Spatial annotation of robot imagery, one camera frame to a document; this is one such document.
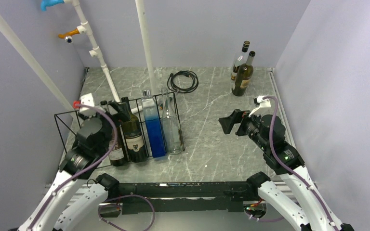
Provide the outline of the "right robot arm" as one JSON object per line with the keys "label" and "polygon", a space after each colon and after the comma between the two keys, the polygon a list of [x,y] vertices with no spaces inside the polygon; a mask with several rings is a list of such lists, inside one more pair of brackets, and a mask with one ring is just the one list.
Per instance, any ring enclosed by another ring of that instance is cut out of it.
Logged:
{"label": "right robot arm", "polygon": [[269,203],[296,231],[352,231],[328,207],[311,181],[304,160],[285,139],[286,128],[277,115],[253,115],[236,109],[219,118],[224,134],[239,125],[237,136],[248,136],[263,152],[266,164],[290,188],[295,200],[285,195],[265,173],[247,179],[246,193],[252,200]]}

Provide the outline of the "blue square glass bottle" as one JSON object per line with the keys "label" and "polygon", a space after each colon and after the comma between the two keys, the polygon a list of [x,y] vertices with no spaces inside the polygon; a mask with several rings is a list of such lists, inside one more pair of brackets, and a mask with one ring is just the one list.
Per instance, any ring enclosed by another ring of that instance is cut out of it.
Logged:
{"label": "blue square glass bottle", "polygon": [[165,156],[158,108],[150,90],[142,90],[141,105],[153,158]]}

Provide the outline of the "black wire wine rack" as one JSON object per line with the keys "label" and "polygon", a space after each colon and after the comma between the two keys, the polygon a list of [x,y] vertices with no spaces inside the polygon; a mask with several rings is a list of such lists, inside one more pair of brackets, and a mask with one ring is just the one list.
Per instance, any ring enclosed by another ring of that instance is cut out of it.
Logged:
{"label": "black wire wine rack", "polygon": [[89,173],[106,158],[114,166],[128,162],[140,163],[149,157],[160,158],[171,153],[168,146],[179,141],[183,150],[181,126],[178,121],[175,94],[163,90],[157,96],[148,90],[141,98],[124,97],[121,102],[101,101],[95,104],[92,93],[74,102],[79,129],[60,164],[60,170]]}

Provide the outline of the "clear glass bottle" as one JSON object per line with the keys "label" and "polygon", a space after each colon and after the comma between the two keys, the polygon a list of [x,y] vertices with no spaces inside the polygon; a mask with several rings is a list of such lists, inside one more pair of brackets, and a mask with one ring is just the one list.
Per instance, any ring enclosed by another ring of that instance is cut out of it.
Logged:
{"label": "clear glass bottle", "polygon": [[175,109],[172,106],[168,89],[161,89],[162,95],[162,129],[166,143],[166,151],[168,154],[179,154],[184,150],[181,126]]}

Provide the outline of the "clear bottle black cap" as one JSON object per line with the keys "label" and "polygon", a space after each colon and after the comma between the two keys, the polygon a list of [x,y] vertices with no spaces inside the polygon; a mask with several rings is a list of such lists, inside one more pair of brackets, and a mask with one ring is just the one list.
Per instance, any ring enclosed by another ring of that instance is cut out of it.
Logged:
{"label": "clear bottle black cap", "polygon": [[247,59],[247,52],[250,46],[250,41],[246,40],[243,43],[243,46],[240,51],[238,51],[235,55],[235,58],[233,60],[232,64],[232,71],[231,71],[231,80],[234,81],[236,79],[238,69],[240,65],[246,62]]}

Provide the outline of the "dark green wine bottle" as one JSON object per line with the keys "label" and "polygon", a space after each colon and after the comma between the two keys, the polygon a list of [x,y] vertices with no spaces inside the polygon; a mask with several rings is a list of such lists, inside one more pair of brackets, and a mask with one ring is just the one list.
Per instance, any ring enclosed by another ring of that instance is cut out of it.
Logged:
{"label": "dark green wine bottle", "polygon": [[121,101],[127,106],[130,116],[130,120],[122,124],[129,159],[134,163],[144,162],[147,159],[147,152],[140,121],[132,113],[128,97],[122,97]]}

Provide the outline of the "dark wine bottle grey cap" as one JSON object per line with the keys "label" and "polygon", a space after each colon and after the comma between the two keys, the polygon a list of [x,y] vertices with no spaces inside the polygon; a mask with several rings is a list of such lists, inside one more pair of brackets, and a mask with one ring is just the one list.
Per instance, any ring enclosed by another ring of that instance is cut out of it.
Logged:
{"label": "dark wine bottle grey cap", "polygon": [[252,63],[255,55],[256,55],[255,51],[250,51],[246,62],[239,66],[238,73],[236,79],[234,80],[234,85],[232,87],[233,95],[235,96],[244,95],[254,72]]}

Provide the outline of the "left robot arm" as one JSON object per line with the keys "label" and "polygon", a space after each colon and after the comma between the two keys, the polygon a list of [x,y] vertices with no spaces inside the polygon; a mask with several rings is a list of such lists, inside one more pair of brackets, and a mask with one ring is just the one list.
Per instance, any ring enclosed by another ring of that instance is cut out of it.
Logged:
{"label": "left robot arm", "polygon": [[67,151],[51,187],[34,212],[17,228],[19,231],[65,231],[77,224],[83,213],[67,208],[78,189],[111,153],[118,140],[119,126],[130,120],[125,103],[107,102],[104,106],[75,103],[84,119]]}

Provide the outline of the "olive green wine bottle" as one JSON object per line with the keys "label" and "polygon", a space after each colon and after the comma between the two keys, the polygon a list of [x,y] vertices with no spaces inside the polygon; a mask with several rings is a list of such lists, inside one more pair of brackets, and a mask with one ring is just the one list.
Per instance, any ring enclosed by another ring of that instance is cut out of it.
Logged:
{"label": "olive green wine bottle", "polygon": [[124,142],[122,139],[119,122],[116,122],[113,119],[113,116],[109,110],[108,101],[106,100],[100,101],[100,106],[106,111],[106,114],[110,116],[110,118],[113,120],[114,124],[116,125],[116,129],[117,129],[117,137],[113,129],[111,129],[111,140],[109,142],[109,147],[112,148],[112,151],[108,155],[110,164],[115,167],[123,166],[128,162],[128,159],[127,159],[127,154],[126,154],[126,150],[124,147]]}

